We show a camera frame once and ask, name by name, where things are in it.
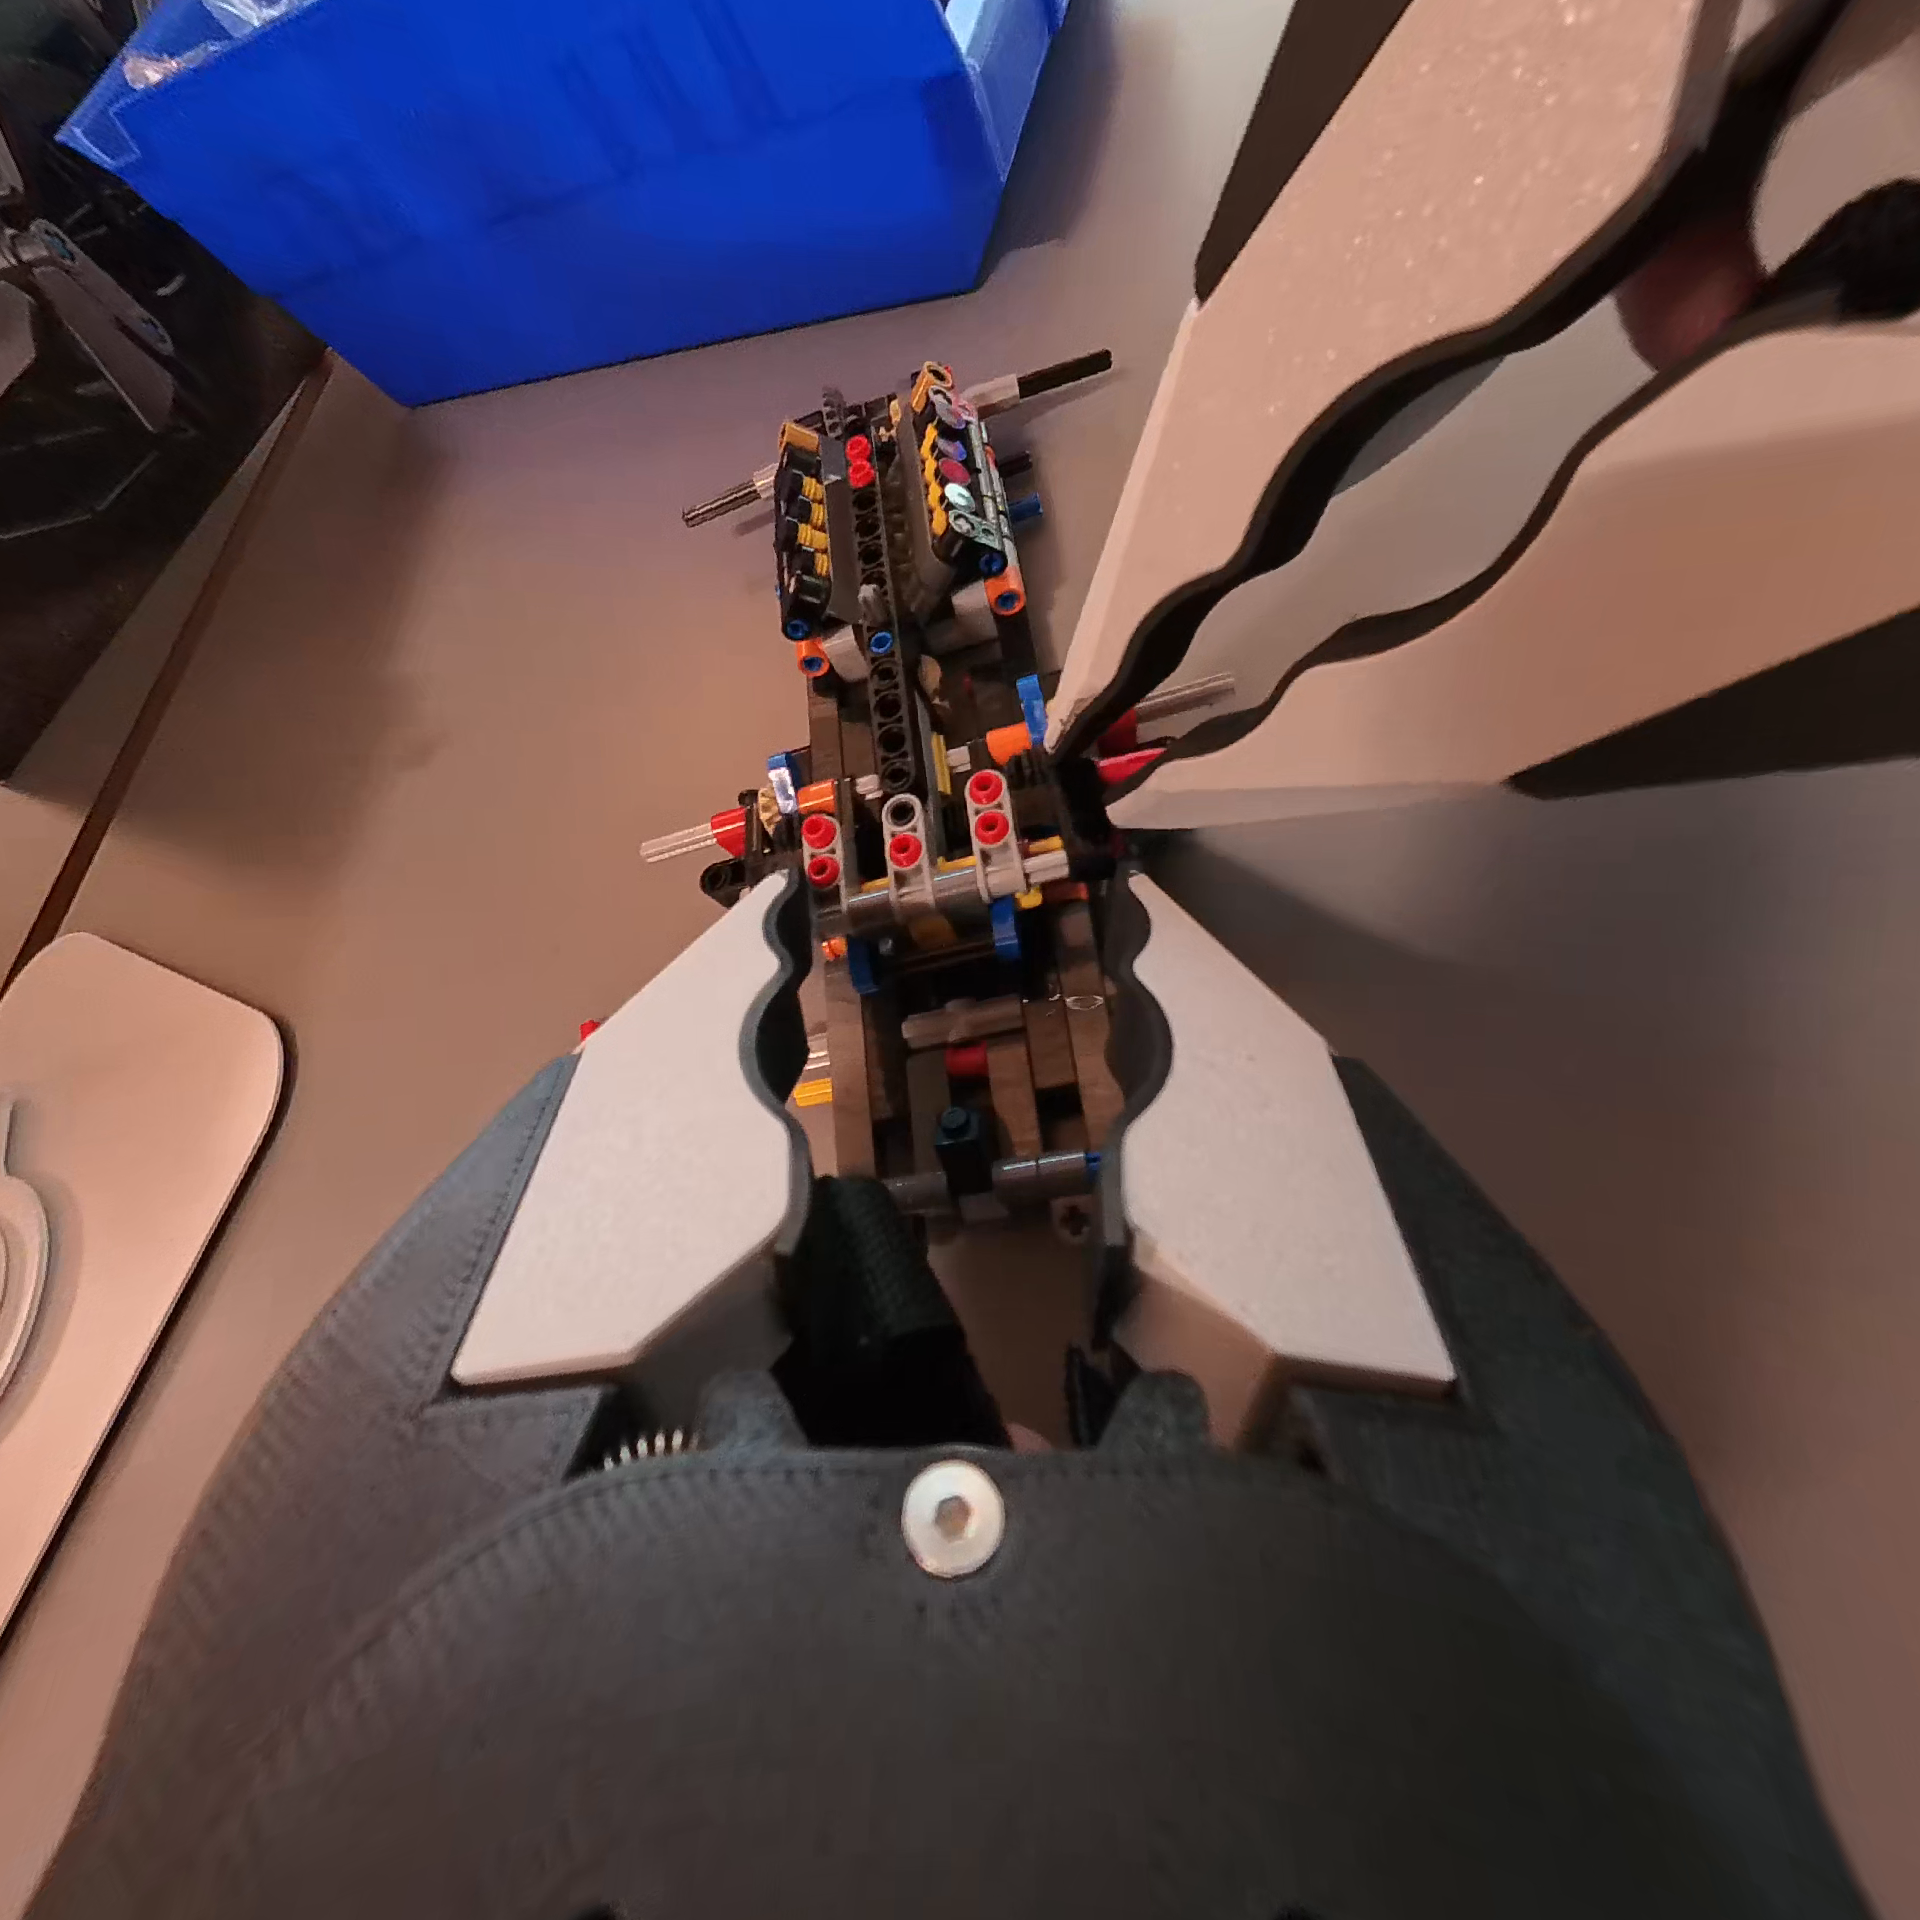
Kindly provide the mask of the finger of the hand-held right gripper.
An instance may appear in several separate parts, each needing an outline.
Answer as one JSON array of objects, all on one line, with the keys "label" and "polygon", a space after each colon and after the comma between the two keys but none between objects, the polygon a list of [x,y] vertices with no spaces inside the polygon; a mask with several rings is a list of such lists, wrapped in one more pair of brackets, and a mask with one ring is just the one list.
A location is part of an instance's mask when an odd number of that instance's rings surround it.
[{"label": "finger of the hand-held right gripper", "polygon": [[1658,381],[1471,592],[1351,623],[1111,796],[1226,830],[1916,754],[1916,318],[1768,313]]},{"label": "finger of the hand-held right gripper", "polygon": [[1091,749],[1212,608],[1297,558],[1396,410],[1609,293],[1734,101],[1839,4],[1406,4],[1306,137],[1361,10],[1288,20],[1073,630],[1055,751]]}]

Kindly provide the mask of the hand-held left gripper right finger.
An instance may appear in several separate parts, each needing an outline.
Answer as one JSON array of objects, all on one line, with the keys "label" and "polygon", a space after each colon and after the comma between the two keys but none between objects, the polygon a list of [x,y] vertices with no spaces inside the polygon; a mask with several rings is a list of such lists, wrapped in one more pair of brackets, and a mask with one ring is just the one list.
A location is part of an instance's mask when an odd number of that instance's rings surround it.
[{"label": "hand-held left gripper right finger", "polygon": [[1111,896],[1111,1334],[1218,1444],[1294,1385],[1442,1401],[1457,1361],[1321,1033],[1152,878]]}]

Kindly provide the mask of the blue plastic bin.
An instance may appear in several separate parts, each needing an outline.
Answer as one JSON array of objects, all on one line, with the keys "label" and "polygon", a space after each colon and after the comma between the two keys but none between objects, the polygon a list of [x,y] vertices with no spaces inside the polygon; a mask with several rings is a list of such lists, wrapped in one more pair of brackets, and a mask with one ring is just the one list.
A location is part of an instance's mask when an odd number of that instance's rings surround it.
[{"label": "blue plastic bin", "polygon": [[159,4],[60,140],[428,404],[966,293],[1065,15]]}]

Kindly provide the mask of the lego technic car chassis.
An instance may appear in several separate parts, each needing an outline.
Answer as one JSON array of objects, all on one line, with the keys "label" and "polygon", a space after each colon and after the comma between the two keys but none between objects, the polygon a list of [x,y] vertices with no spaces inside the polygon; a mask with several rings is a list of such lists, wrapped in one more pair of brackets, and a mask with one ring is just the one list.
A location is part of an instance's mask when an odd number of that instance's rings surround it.
[{"label": "lego technic car chassis", "polygon": [[642,855],[700,855],[718,905],[801,878],[823,1009],[794,1104],[823,1169],[883,1180],[943,1238],[1024,1213],[1089,1234],[1124,1102],[1100,956],[1120,849],[1105,799],[1236,688],[1172,682],[1091,757],[1049,754],[1017,546],[1043,503],[1009,489],[1031,457],[1001,452],[992,422],[1111,367],[1094,349],[967,386],[928,359],[875,397],[825,389],[782,421],[768,465],[683,509],[687,526],[774,512],[807,738]]}]

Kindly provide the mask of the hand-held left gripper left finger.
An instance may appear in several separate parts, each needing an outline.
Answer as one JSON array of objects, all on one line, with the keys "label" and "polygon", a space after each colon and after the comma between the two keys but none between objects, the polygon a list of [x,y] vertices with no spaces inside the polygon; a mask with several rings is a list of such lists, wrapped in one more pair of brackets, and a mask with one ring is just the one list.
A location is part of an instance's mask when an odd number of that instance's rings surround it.
[{"label": "hand-held left gripper left finger", "polygon": [[756,881],[578,1044],[450,1377],[703,1388],[790,1333],[809,1143],[802,880]]}]

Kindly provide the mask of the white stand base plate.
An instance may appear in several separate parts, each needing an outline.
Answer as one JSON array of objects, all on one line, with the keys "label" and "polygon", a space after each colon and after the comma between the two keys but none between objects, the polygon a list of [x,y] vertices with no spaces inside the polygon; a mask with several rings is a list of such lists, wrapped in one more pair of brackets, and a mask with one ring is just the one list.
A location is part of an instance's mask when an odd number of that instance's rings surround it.
[{"label": "white stand base plate", "polygon": [[46,1114],[71,1191],[71,1319],[28,1399],[3,1406],[3,1622],[55,1546],[280,1106],[274,1020],[90,933],[6,988],[3,1100]]}]

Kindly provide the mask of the person's right hand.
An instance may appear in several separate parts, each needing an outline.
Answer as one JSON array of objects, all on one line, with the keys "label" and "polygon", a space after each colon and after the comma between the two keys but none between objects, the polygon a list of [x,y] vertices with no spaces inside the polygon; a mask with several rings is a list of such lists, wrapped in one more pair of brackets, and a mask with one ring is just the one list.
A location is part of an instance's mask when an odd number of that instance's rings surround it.
[{"label": "person's right hand", "polygon": [[1614,301],[1639,360],[1664,372],[1736,321],[1762,282],[1744,214],[1723,213],[1672,233],[1618,282]]}]

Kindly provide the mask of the round stand foot with pole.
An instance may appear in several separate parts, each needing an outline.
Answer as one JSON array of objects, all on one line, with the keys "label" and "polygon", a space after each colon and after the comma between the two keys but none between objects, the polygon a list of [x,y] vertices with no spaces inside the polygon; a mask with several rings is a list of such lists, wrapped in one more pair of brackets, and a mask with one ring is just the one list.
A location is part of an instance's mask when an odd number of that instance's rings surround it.
[{"label": "round stand foot with pole", "polygon": [[3,1406],[34,1392],[74,1309],[71,1191],[46,1154],[46,1114],[20,1092],[3,1100]]}]

